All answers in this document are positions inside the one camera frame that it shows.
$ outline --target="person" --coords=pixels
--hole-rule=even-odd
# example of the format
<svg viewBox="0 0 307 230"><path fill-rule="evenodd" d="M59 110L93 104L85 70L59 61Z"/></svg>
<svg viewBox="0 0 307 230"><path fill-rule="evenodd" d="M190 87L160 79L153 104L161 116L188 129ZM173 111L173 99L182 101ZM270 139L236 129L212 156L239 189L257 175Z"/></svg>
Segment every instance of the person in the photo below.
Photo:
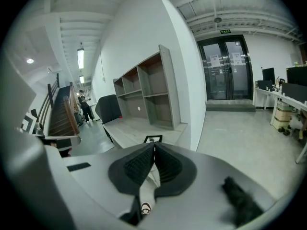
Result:
<svg viewBox="0 0 307 230"><path fill-rule="evenodd" d="M298 139L302 140L304 138L304 131L307 129L307 112L304 110L301 110L302 114L305 116L305 122L303 124L303 127L301 128L301 130L298 133Z"/></svg>
<svg viewBox="0 0 307 230"><path fill-rule="evenodd" d="M90 119L92 121L96 121L96 119L92 116L92 112L91 109L89 107L89 105L86 103L87 99L85 98L85 96L83 95L83 90L79 90L79 97L78 97L78 101L81 105L82 111L83 111L83 115L85 116L85 120L87 123L89 123L89 119L88 116L90 116Z"/></svg>

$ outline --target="doorway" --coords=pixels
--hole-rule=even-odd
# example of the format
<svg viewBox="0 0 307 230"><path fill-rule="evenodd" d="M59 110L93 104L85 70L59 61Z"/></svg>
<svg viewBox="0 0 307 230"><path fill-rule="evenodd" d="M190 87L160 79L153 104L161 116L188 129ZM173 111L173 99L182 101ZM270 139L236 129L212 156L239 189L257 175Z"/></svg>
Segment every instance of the doorway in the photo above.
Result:
<svg viewBox="0 0 307 230"><path fill-rule="evenodd" d="M253 78L242 35L198 42L208 100L252 100Z"/></svg>

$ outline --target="empty bookshelf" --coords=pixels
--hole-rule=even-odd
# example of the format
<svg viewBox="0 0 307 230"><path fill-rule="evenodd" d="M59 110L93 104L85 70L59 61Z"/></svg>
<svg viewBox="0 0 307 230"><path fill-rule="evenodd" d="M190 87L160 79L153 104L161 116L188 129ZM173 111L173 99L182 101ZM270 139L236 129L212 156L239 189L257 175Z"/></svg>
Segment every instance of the empty bookshelf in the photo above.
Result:
<svg viewBox="0 0 307 230"><path fill-rule="evenodd" d="M179 101L169 50L142 61L114 81L123 117L148 118L154 126L175 129L180 124Z"/></svg>

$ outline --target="white paper sign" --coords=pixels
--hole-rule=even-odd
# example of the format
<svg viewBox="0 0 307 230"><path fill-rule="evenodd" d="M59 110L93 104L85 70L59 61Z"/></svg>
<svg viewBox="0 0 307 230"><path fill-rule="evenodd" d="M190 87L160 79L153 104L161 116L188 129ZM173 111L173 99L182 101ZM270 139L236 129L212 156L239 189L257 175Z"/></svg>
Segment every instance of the white paper sign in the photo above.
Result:
<svg viewBox="0 0 307 230"><path fill-rule="evenodd" d="M211 66L212 67L219 67L220 66L220 59L218 55L210 56Z"/></svg>
<svg viewBox="0 0 307 230"><path fill-rule="evenodd" d="M232 53L232 58L234 61L234 66L240 66L242 65L242 59L240 53Z"/></svg>

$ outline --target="gray floor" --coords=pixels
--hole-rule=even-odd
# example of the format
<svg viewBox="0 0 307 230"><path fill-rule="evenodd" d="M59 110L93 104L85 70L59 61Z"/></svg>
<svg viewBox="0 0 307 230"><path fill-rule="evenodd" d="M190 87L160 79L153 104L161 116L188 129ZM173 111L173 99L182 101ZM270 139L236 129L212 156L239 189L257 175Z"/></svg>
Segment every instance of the gray floor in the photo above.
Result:
<svg viewBox="0 0 307 230"><path fill-rule="evenodd" d="M106 152L114 147L114 144L106 136L100 120L83 123L79 127L81 143L73 147L71 156L81 156Z"/></svg>
<svg viewBox="0 0 307 230"><path fill-rule="evenodd" d="M302 145L271 126L271 115L271 110L206 112L197 152L230 163L279 199L295 189L306 163L295 163Z"/></svg>

